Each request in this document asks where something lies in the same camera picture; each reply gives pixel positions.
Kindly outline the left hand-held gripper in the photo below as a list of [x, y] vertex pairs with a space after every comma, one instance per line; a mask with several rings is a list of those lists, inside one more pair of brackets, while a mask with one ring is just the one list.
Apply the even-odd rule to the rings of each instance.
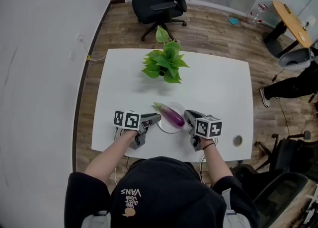
[[125, 131], [136, 131], [137, 135], [130, 143], [130, 148], [136, 150], [145, 144], [148, 127], [160, 120], [161, 115], [158, 113], [139, 114], [133, 111], [116, 110], [113, 122], [115, 126], [114, 140]]

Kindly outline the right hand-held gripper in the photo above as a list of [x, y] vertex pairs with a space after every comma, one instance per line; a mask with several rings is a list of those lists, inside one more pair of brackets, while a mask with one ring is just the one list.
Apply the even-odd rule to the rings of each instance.
[[211, 140], [215, 145], [222, 131], [222, 121], [213, 116], [206, 115], [194, 110], [185, 110], [184, 119], [192, 127], [189, 132], [190, 143], [194, 150], [200, 151], [201, 138]]

